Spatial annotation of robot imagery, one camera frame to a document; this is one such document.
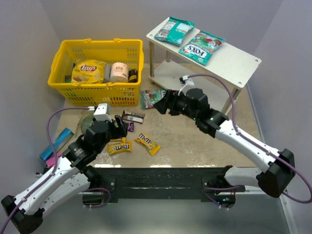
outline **white shelf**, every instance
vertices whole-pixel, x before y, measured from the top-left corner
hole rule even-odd
[[[194,74],[192,71],[181,66],[180,64],[170,61],[163,61],[154,71],[154,77],[150,78],[153,82],[160,85],[165,89],[180,90],[182,87],[179,78],[184,75]],[[200,88],[207,95],[209,104],[215,110],[221,111],[224,103],[228,99],[229,95],[225,89],[211,83],[203,77],[193,78],[195,88]],[[194,88],[193,86],[187,86],[183,90],[185,93],[187,90]]]
[[[199,29],[194,28],[192,31],[190,31],[186,35],[181,46],[172,45],[154,38],[155,34],[162,28],[168,19],[169,18],[164,20],[164,22],[149,32],[146,35],[147,39],[155,45],[163,47],[167,51],[183,58],[184,60],[196,64],[215,74],[216,76],[227,80],[237,89],[242,89],[245,87],[248,80],[251,78],[261,63],[261,59],[250,55],[247,52],[244,52],[228,43],[224,43],[216,52],[214,52],[207,65],[201,65],[194,60],[179,54],[180,48],[187,44],[200,31]]]

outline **white can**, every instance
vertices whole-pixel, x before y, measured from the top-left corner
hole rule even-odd
[[[111,77],[109,81],[111,83],[117,83],[117,82],[127,83],[128,75],[129,75],[128,65],[122,62],[115,62],[112,65]]]

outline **beige tabletop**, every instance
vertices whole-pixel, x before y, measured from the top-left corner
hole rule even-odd
[[[192,67],[194,65],[185,64],[184,66],[196,71],[196,67]],[[149,65],[146,64],[142,73],[140,89],[159,89],[160,87],[156,84],[150,84],[148,74]],[[66,100],[64,107],[70,106],[72,105]],[[238,126],[252,136],[259,138],[246,89],[243,89],[235,106]],[[172,117],[168,114],[161,115],[155,109],[142,110],[139,104],[138,106],[112,106],[111,117],[121,115],[123,110],[145,114],[143,124],[135,123],[134,132],[129,132],[127,135],[127,140],[133,141],[132,152],[117,153],[109,156],[106,146],[102,153],[90,165],[95,167],[254,166],[251,161],[232,147],[199,131],[195,122],[185,116]],[[76,136],[69,143],[73,142],[81,134],[80,128],[77,128],[77,124],[87,114],[87,111],[80,110],[64,111],[59,120],[56,136],[65,127],[73,132],[76,132],[76,129],[78,129]],[[161,145],[160,150],[155,156],[151,156],[144,147],[134,141],[142,132],[148,135],[151,140]]]

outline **yellow basket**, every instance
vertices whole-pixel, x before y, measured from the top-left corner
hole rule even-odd
[[[137,83],[79,84],[65,83],[77,59],[123,62],[137,69]],[[92,106],[107,102],[113,106],[136,106],[139,99],[144,64],[143,42],[138,39],[64,40],[51,66],[48,84],[75,106]]]

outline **purple candy wrapper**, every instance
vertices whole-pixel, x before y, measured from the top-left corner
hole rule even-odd
[[[135,130],[135,125],[133,122],[130,122],[130,121],[124,121],[124,122],[128,124],[128,131],[129,132],[133,132]]]

